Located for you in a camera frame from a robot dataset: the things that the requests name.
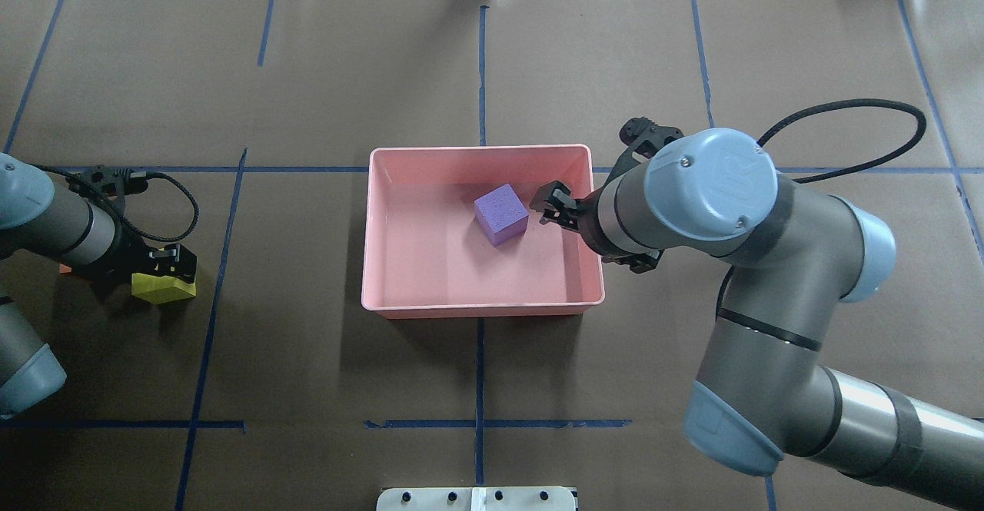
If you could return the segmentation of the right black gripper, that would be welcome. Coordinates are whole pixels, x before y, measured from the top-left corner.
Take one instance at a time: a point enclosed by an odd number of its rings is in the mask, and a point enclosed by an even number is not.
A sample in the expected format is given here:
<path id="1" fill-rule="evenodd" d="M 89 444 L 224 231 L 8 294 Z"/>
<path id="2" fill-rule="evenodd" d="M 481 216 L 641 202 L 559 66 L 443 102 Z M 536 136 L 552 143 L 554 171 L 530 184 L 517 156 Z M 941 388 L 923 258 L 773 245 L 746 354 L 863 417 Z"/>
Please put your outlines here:
<path id="1" fill-rule="evenodd" d="M 556 224 L 577 232 L 601 262 L 619 264 L 642 275 L 657 269 L 663 251 L 642 244 L 628 234 L 619 217 L 617 195 L 626 174 L 655 157 L 669 143 L 683 137 L 679 128 L 655 123 L 649 118 L 631 118 L 619 130 L 626 149 L 619 154 L 601 188 L 584 198 L 570 196 L 561 181 L 540 186 L 530 199 L 538 224 Z"/>

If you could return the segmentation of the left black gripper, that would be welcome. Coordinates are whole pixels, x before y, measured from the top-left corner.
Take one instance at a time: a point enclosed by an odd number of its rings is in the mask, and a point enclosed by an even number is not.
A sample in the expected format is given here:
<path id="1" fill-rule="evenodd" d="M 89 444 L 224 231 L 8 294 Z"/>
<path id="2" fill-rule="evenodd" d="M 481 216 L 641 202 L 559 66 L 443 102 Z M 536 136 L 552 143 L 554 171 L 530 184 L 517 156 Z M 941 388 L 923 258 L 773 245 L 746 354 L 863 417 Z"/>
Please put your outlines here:
<path id="1" fill-rule="evenodd" d="M 91 210 L 85 240 L 71 249 L 65 262 L 74 276 L 103 287 L 129 284 L 134 274 L 197 279 L 196 253 L 182 244 L 154 249 L 125 224 L 126 197 L 147 191 L 146 174 L 130 168 L 94 167 L 71 174 L 68 184 Z"/>

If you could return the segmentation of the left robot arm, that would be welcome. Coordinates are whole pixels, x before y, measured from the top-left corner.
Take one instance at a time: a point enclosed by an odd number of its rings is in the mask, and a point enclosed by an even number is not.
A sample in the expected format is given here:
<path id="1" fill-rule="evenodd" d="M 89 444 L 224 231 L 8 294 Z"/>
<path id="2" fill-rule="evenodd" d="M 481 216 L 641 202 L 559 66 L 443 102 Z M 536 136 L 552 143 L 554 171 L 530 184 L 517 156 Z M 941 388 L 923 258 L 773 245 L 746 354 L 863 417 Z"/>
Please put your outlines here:
<path id="1" fill-rule="evenodd" d="M 127 196 L 151 181 L 171 183 L 188 199 L 192 217 L 183 234 L 159 237 L 127 218 Z M 3 258 L 27 251 L 99 290 L 129 286 L 150 304 L 196 297 L 197 257 L 183 241 L 199 217 L 192 192 L 164 172 L 93 167 L 74 174 L 2 155 Z M 8 291 L 1 300 L 1 413 L 10 420 L 59 391 L 67 375 Z"/>

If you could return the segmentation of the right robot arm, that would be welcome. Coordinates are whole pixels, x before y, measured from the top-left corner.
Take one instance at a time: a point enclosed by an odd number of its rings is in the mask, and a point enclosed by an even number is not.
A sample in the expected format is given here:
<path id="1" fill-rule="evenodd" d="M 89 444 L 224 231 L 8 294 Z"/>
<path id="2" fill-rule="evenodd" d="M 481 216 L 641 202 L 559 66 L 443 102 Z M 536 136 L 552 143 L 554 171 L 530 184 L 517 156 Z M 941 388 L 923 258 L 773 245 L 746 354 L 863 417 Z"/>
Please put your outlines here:
<path id="1" fill-rule="evenodd" d="M 871 297 L 895 268 L 888 224 L 781 174 L 741 131 L 679 135 L 635 118 L 621 139 L 626 150 L 601 188 L 577 198 L 551 181 L 530 207 L 638 274 L 678 247 L 729 264 L 686 440 L 749 476 L 772 476 L 795 456 L 980 510 L 980 421 L 819 363 L 836 305 Z"/>

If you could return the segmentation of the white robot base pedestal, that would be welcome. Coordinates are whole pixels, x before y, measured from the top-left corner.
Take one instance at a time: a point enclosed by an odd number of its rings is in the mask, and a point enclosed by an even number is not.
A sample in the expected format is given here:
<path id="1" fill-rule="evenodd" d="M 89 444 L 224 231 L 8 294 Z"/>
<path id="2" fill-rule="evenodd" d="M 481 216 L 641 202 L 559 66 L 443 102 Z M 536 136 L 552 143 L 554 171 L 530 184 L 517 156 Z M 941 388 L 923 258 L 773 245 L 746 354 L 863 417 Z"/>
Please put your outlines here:
<path id="1" fill-rule="evenodd" d="M 377 510 L 579 510 L 565 486 L 443 486 L 385 489 Z"/>

